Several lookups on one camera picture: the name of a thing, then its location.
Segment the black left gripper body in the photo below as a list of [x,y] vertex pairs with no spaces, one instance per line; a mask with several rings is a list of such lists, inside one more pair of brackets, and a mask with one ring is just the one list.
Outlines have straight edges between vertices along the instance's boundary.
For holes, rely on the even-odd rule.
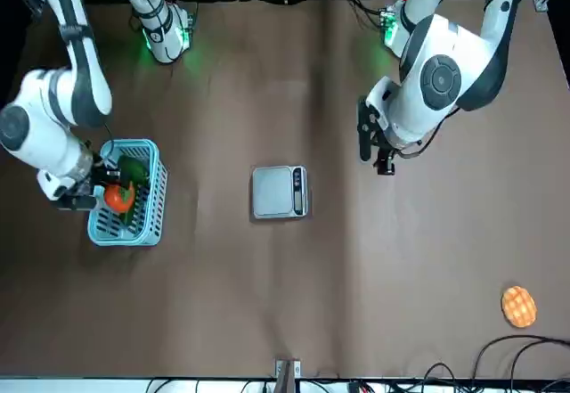
[[393,151],[395,147],[387,140],[383,130],[378,129],[372,132],[372,144],[384,151]]

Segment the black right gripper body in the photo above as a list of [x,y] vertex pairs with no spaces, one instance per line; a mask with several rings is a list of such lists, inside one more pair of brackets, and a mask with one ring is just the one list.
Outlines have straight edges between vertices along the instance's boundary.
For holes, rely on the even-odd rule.
[[55,202],[59,210],[93,210],[99,205],[94,194],[97,185],[103,186],[107,168],[99,155],[92,155],[83,177],[62,193]]

